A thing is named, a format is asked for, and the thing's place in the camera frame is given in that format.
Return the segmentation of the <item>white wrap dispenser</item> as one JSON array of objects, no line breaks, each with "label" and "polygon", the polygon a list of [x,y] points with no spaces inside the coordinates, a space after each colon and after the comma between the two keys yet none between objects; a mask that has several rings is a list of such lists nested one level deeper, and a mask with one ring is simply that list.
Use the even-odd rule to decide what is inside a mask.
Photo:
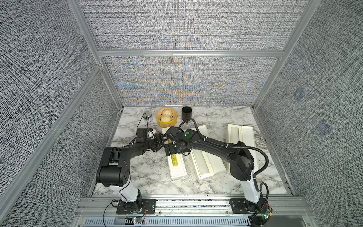
[{"label": "white wrap dispenser", "polygon": [[191,150],[191,161],[199,180],[225,173],[226,167],[221,158],[202,150]]},{"label": "white wrap dispenser", "polygon": [[[229,124],[227,126],[227,131],[226,131],[226,142],[229,142],[229,129],[231,126],[239,126],[239,125],[234,125],[234,124]],[[253,127],[251,126],[240,126],[242,128],[242,134],[243,134],[243,143],[247,146],[251,146],[251,147],[255,147],[255,139],[254,139],[254,131],[253,131]],[[259,164],[258,164],[258,159],[257,159],[257,152],[255,150],[249,150],[251,155],[254,158],[254,170],[257,171],[259,169]],[[230,164],[227,163],[226,165],[226,169],[227,169],[227,173],[230,173]]]}]

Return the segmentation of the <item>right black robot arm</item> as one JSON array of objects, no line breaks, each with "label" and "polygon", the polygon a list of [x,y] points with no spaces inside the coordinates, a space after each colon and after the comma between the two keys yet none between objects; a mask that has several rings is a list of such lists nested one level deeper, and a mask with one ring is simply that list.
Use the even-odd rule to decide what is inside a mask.
[{"label": "right black robot arm", "polygon": [[[244,191],[244,209],[249,213],[257,214],[267,205],[268,197],[263,197],[257,185],[256,176],[262,173],[269,164],[267,154],[259,148],[245,145],[243,142],[225,143],[202,134],[196,121],[191,119],[195,129],[182,130],[171,126],[163,136],[171,141],[169,150],[176,153],[185,153],[191,150],[201,150],[215,155],[230,164],[231,175],[241,181]],[[259,152],[265,159],[265,164],[257,171],[254,170],[254,158],[251,150]]]}]

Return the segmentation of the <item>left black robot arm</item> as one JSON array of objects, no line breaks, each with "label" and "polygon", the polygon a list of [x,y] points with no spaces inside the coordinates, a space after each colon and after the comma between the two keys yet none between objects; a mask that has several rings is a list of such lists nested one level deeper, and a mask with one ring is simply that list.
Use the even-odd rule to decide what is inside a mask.
[{"label": "left black robot arm", "polygon": [[140,192],[131,184],[130,160],[149,150],[160,150],[166,141],[165,135],[156,134],[153,138],[136,138],[129,145],[106,147],[97,169],[96,182],[106,187],[118,186],[123,202],[136,202]]}]

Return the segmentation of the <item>small silver lidded jar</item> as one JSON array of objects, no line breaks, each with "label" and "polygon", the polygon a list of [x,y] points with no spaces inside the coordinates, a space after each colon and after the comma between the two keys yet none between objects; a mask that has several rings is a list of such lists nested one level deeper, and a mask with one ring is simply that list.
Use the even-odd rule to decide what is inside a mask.
[{"label": "small silver lidded jar", "polygon": [[143,119],[147,123],[151,122],[152,121],[152,113],[150,111],[145,111],[143,113]]}]

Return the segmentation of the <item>yellow bowl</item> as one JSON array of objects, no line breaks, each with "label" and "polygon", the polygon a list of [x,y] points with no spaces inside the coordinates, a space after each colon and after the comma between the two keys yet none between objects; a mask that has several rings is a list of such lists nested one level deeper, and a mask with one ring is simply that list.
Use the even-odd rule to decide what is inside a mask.
[{"label": "yellow bowl", "polygon": [[161,128],[175,126],[177,123],[177,113],[170,107],[164,107],[157,111],[156,120]]}]

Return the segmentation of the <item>black cup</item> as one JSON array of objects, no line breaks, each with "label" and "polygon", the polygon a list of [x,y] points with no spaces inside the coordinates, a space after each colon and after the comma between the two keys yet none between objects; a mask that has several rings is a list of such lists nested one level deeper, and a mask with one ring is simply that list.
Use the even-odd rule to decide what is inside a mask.
[{"label": "black cup", "polygon": [[192,119],[192,108],[185,106],[181,109],[181,113],[183,122],[187,124],[189,120]]}]

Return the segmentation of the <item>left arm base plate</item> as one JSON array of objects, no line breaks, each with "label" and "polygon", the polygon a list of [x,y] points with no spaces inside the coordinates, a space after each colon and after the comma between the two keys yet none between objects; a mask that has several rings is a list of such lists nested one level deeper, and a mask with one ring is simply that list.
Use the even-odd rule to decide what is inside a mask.
[{"label": "left arm base plate", "polygon": [[135,202],[119,200],[116,214],[118,215],[142,215],[155,214],[156,199],[141,199]]}]

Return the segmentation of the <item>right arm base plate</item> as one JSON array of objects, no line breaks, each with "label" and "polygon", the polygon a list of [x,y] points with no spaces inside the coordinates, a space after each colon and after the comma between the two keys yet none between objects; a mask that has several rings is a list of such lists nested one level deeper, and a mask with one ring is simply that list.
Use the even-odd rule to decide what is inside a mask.
[{"label": "right arm base plate", "polygon": [[250,202],[246,199],[230,199],[229,204],[233,214],[254,214],[272,212],[266,199],[262,198],[257,203]]}]

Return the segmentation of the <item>aluminium front rail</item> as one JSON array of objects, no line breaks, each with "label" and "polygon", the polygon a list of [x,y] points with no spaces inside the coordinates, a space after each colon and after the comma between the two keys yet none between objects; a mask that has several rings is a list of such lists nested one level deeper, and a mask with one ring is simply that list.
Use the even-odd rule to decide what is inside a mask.
[{"label": "aluminium front rail", "polygon": [[[147,196],[147,212],[117,214],[115,197],[81,199],[73,227],[250,227],[250,217],[237,203],[241,195]],[[315,216],[302,197],[273,194],[266,227],[316,227]]]}]

